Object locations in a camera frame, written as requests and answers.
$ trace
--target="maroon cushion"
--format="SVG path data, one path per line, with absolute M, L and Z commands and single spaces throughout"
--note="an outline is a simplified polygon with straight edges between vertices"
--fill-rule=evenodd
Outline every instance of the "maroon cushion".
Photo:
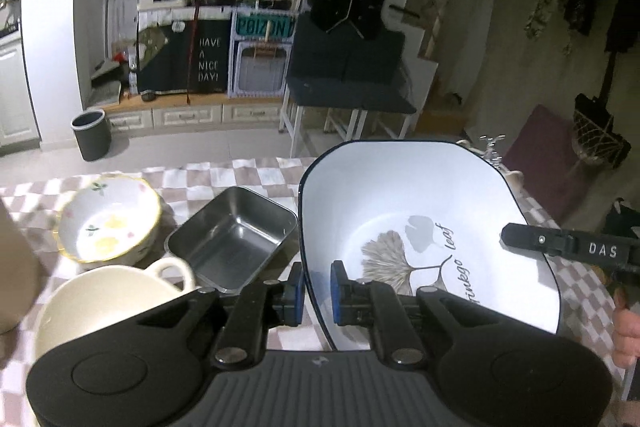
M 524 173 L 525 190 L 561 222 L 584 199 L 595 172 L 577 164 L 571 145 L 573 123 L 537 106 L 503 163 Z

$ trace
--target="white cabinet door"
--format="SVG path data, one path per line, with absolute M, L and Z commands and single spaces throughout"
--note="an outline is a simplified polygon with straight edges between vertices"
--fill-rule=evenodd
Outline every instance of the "white cabinet door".
M 0 145 L 39 137 L 24 73 L 22 45 L 16 40 L 0 47 Z

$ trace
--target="metal screw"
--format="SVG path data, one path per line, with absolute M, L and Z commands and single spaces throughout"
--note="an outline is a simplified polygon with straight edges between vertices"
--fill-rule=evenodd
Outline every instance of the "metal screw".
M 422 353 L 413 347 L 401 347 L 391 353 L 391 358 L 394 362 L 408 365 L 420 362 L 420 360 L 422 360 Z
M 247 353 L 241 347 L 223 347 L 216 352 L 216 360 L 220 363 L 238 363 L 246 357 Z

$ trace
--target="human hand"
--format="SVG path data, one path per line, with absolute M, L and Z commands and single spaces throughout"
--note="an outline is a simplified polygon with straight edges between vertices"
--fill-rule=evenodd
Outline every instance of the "human hand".
M 616 288 L 613 295 L 613 363 L 626 369 L 640 356 L 640 315 L 628 309 L 626 292 Z

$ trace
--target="wooden board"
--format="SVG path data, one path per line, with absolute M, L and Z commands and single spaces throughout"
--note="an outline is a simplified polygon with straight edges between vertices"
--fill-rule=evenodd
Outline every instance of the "wooden board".
M 224 93 L 212 94 L 190 94 L 191 105 L 249 105 L 249 104 L 280 104 L 281 98 L 229 98 Z M 140 111 L 148 109 L 160 109 L 167 107 L 188 107 L 187 95 L 182 94 L 162 94 L 153 102 L 143 102 L 140 95 L 130 95 L 128 91 L 124 91 L 120 95 L 120 103 L 102 106 L 107 114 L 116 112 Z

